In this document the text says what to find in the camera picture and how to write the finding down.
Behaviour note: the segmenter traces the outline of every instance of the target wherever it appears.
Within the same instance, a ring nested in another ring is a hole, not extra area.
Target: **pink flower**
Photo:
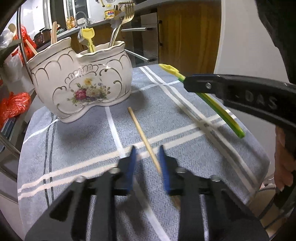
[[[75,98],[77,100],[84,100],[86,99],[86,89],[79,89],[75,92]]]

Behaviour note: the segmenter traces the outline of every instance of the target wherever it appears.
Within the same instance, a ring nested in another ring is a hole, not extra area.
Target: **pot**
[[[132,65],[125,43],[98,45],[95,52],[76,54],[64,38],[28,61],[36,93],[64,123],[80,118],[93,106],[110,106],[131,94]]]
[[[37,45],[37,48],[42,47],[44,44],[50,42],[51,32],[50,29],[42,28],[40,32],[34,36],[34,42]]]

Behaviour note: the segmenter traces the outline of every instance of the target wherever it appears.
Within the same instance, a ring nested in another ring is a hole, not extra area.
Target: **yellow flower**
[[[90,78],[86,78],[86,79],[84,80],[84,84],[85,84],[85,85],[91,85],[91,82],[92,82],[92,79],[90,79]]]

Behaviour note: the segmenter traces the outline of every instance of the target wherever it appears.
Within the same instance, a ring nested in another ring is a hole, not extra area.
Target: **screw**
[[[120,172],[120,169],[119,169],[118,167],[114,167],[114,168],[111,168],[111,169],[109,170],[109,172],[110,172],[111,174],[116,174],[116,173],[119,173],[119,172]]]
[[[212,182],[220,182],[221,178],[217,175],[213,175],[213,176],[211,176],[211,180],[212,180]]]
[[[177,167],[176,168],[176,173],[185,173],[186,169],[184,167]]]
[[[75,178],[74,181],[77,182],[77,183],[82,183],[85,180],[86,180],[86,177],[84,177],[84,176],[78,176],[78,177]]]
[[[210,90],[212,88],[212,85],[210,83],[206,83],[205,86],[208,90]]]

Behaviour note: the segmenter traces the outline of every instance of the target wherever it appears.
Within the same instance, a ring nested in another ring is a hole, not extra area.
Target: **gray tablecloth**
[[[25,232],[77,175],[94,177],[116,165],[131,145],[141,156],[133,191],[116,198],[119,240],[177,240],[179,212],[158,175],[128,113],[131,106],[149,142],[202,177],[219,175],[247,203],[258,190],[269,160],[246,132],[239,139],[197,95],[159,66],[133,69],[132,95],[110,107],[93,107],[72,123],[47,108],[36,111],[22,147],[18,200]]]

